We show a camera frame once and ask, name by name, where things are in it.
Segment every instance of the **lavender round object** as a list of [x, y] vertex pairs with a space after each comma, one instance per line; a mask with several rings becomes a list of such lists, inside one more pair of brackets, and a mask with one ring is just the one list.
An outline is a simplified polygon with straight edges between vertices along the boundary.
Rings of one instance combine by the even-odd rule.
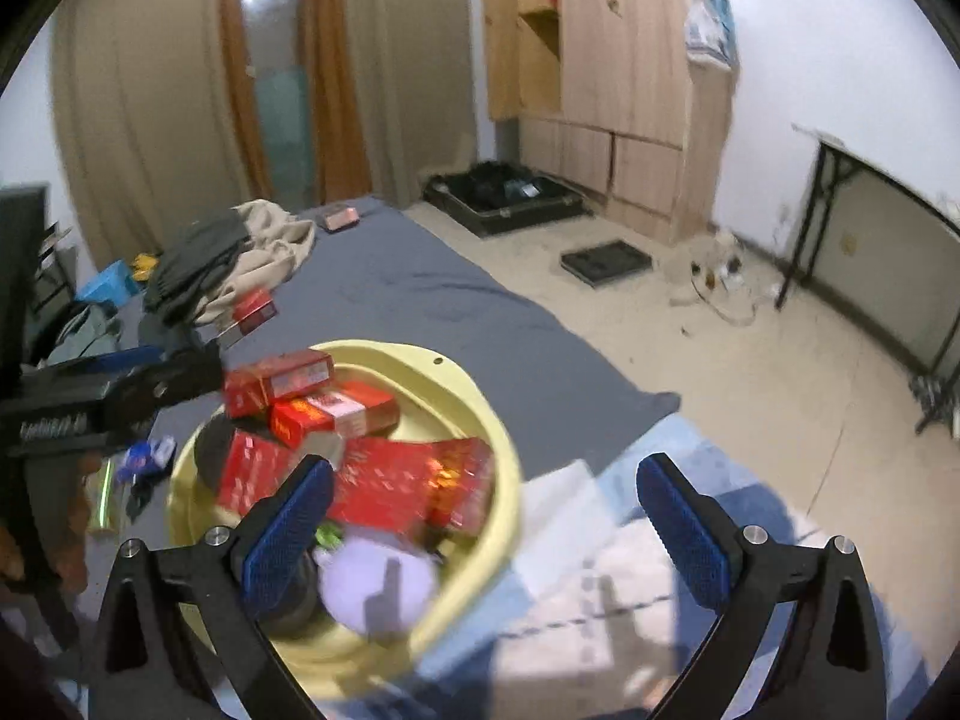
[[437, 593], [431, 557], [387, 533], [351, 528], [320, 572], [320, 598], [338, 623], [362, 637], [410, 632]]

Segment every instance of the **floor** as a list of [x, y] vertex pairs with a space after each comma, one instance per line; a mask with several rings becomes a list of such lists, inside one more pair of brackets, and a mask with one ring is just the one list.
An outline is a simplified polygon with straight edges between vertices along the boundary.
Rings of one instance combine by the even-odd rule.
[[[661, 262], [671, 256], [600, 218], [482, 241], [432, 206], [407, 214], [640, 388], [678, 391], [705, 437], [826, 531], [852, 538], [872, 585], [939, 671], [960, 640], [960, 446], [940, 425], [914, 435], [906, 373], [869, 337], [803, 290], [780, 314], [760, 304], [748, 327], [702, 303], [671, 306], [678, 288], [662, 274], [592, 290], [560, 268], [562, 252], [623, 238]], [[748, 271], [761, 285], [778, 280], [755, 259]]]

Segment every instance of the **yellow plastic tub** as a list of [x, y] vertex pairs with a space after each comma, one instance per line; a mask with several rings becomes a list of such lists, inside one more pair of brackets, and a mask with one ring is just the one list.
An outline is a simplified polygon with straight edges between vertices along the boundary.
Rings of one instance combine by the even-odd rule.
[[[376, 341], [332, 341], [316, 346], [336, 362], [337, 376], [392, 391], [400, 424], [391, 437], [411, 442], [481, 437], [496, 457], [496, 486], [487, 525], [478, 539], [450, 539], [440, 592], [409, 637], [376, 644], [325, 618], [294, 638], [272, 640], [304, 690], [318, 701], [353, 698], [409, 672], [480, 595], [512, 552], [520, 529], [520, 463], [503, 424], [462, 368], [419, 346]], [[196, 543], [218, 519], [213, 495], [198, 484], [196, 433], [186, 443], [170, 485], [167, 518], [174, 546]], [[181, 607], [191, 628], [209, 644], [195, 607]]]

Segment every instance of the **gray mattress cover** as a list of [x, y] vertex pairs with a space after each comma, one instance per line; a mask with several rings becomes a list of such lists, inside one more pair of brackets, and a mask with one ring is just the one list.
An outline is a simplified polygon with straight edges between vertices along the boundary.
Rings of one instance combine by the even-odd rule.
[[[360, 224], [320, 232], [313, 253], [275, 291], [278, 316], [227, 351], [227, 365], [335, 338], [425, 346], [457, 362], [506, 425], [526, 479], [577, 459], [604, 469], [656, 422], [680, 408], [675, 394], [639, 391], [553, 314], [514, 295], [414, 221], [379, 200], [355, 204]], [[138, 343], [140, 298], [121, 312], [123, 346]], [[152, 435], [182, 446], [220, 405], [217, 394], [165, 410]], [[164, 490], [125, 536], [168, 544]], [[88, 551], [95, 617], [116, 544]]]

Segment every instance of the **metal screw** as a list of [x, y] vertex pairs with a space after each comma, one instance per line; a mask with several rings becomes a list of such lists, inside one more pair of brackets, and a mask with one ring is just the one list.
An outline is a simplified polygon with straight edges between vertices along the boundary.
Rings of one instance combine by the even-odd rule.
[[139, 538], [128, 538], [120, 545], [120, 557], [133, 557], [140, 551], [142, 544]]
[[227, 528], [226, 525], [217, 525], [215, 528], [210, 528], [203, 535], [203, 540], [211, 547], [219, 547], [226, 543], [228, 538], [230, 538], [230, 528]]
[[851, 538], [846, 536], [837, 536], [833, 540], [833, 546], [840, 550], [844, 555], [850, 555], [854, 549], [856, 549], [856, 544], [853, 543]]
[[767, 532], [760, 525], [748, 525], [743, 529], [743, 538], [751, 544], [762, 544], [767, 541]]

